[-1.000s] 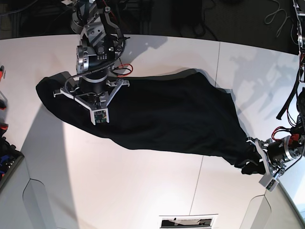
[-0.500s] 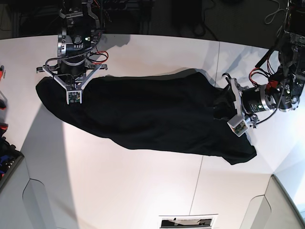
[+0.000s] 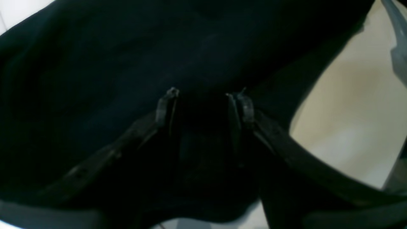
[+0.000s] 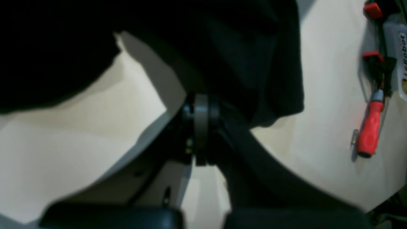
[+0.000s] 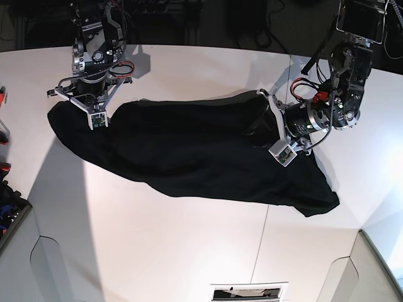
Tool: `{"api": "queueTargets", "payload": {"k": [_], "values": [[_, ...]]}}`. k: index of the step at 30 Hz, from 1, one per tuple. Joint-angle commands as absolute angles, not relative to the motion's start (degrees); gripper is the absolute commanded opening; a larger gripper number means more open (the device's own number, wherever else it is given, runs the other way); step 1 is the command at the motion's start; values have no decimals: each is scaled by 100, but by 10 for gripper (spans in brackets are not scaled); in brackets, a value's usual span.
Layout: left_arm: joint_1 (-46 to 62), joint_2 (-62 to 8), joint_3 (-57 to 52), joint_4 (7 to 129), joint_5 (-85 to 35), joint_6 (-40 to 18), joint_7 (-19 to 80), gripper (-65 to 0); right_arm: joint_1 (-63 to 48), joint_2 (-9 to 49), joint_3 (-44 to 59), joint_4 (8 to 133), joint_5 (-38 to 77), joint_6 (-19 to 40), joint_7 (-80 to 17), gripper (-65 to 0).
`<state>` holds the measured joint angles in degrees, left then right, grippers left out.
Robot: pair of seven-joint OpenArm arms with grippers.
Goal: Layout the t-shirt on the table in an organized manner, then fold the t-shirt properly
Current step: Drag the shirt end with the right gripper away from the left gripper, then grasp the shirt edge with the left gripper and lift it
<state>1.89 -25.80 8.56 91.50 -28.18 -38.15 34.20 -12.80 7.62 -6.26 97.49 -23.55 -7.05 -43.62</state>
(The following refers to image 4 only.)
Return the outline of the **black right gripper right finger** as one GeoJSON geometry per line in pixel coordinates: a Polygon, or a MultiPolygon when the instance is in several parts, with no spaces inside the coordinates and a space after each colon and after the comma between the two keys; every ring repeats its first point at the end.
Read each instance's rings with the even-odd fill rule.
{"type": "Polygon", "coordinates": [[[267,152],[232,104],[218,102],[212,160],[227,181],[224,229],[369,229],[358,208],[291,173],[267,152]]]}

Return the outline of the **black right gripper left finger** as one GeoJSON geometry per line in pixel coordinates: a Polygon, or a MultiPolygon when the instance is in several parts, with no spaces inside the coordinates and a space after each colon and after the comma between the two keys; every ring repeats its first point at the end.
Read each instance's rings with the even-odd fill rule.
{"type": "Polygon", "coordinates": [[[118,171],[52,204],[41,229],[184,229],[193,158],[206,165],[209,97],[191,94],[156,138],[118,171]]]}

